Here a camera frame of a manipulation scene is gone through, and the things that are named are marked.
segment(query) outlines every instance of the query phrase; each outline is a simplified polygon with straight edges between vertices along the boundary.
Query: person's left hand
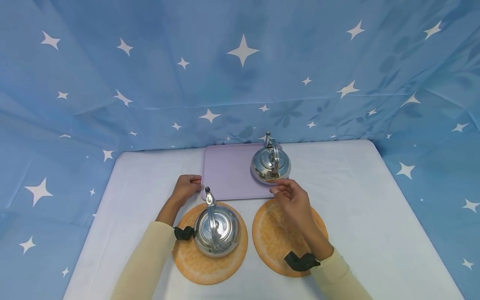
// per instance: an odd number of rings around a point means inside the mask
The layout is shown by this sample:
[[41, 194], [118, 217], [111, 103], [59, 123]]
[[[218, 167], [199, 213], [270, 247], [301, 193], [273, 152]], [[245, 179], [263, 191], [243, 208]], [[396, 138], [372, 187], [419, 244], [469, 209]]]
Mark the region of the person's left hand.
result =
[[200, 175], [180, 175], [169, 201], [174, 201], [180, 207], [184, 206], [193, 194], [202, 189], [201, 182], [202, 176]]

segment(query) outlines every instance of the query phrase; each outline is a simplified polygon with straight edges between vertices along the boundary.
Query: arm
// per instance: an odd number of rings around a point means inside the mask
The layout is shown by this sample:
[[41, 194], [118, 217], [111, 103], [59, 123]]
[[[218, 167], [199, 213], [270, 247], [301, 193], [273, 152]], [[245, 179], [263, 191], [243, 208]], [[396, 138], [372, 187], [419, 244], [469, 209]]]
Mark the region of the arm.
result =
[[142, 239], [128, 259], [113, 289], [110, 300], [151, 300], [163, 266], [175, 245], [173, 222], [187, 200], [199, 191], [201, 177], [182, 175], [172, 196], [148, 225]]
[[307, 192], [293, 180], [276, 180], [270, 189], [285, 216], [300, 230], [320, 266], [311, 269], [319, 289], [328, 300], [371, 300], [349, 265], [319, 230], [312, 216]]

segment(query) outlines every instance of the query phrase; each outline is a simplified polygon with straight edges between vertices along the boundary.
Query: kettle handle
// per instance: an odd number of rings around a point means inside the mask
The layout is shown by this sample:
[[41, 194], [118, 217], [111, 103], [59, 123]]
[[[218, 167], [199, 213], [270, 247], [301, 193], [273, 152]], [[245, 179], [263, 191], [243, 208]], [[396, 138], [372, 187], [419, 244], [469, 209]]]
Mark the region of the kettle handle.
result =
[[273, 172], [278, 173], [278, 169], [280, 168], [280, 152], [278, 150], [278, 144], [276, 142], [276, 139], [270, 139], [270, 142], [272, 143], [272, 149], [273, 149]]
[[209, 187], [205, 187], [206, 202], [207, 202], [207, 213], [210, 220], [210, 233], [212, 234], [212, 242], [214, 249], [219, 249], [218, 237], [216, 232], [216, 223], [215, 223], [215, 214], [213, 209], [216, 207], [216, 200], [210, 192]]

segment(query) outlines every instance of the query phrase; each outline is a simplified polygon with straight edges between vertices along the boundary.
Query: white table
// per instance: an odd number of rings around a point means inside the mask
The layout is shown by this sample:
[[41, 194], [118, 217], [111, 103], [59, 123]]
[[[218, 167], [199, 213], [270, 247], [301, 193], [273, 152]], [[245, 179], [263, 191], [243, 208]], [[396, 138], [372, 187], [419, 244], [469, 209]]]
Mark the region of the white table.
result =
[[[330, 241], [374, 299], [463, 299], [375, 146], [366, 140], [283, 144], [290, 177], [310, 195]], [[124, 153], [117, 160], [64, 300], [106, 300], [148, 223], [181, 174], [199, 174], [203, 149]], [[201, 202], [198, 196], [179, 219]], [[270, 270], [252, 241], [260, 200], [233, 200], [249, 231], [239, 270], [214, 286], [191, 283], [170, 259], [154, 299], [318, 299], [311, 276]]]

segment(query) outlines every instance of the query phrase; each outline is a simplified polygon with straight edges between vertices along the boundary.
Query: black wrist strap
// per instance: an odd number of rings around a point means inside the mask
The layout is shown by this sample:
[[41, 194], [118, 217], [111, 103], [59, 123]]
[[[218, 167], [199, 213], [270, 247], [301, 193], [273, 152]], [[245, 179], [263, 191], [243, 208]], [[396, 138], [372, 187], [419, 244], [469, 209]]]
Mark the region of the black wrist strap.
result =
[[187, 226], [185, 229], [174, 227], [177, 240], [189, 240], [195, 234], [193, 227]]
[[301, 258], [299, 258], [293, 251], [290, 251], [284, 260], [292, 268], [293, 271], [305, 272], [311, 268], [320, 265], [320, 262], [315, 258], [313, 253], [306, 253]]

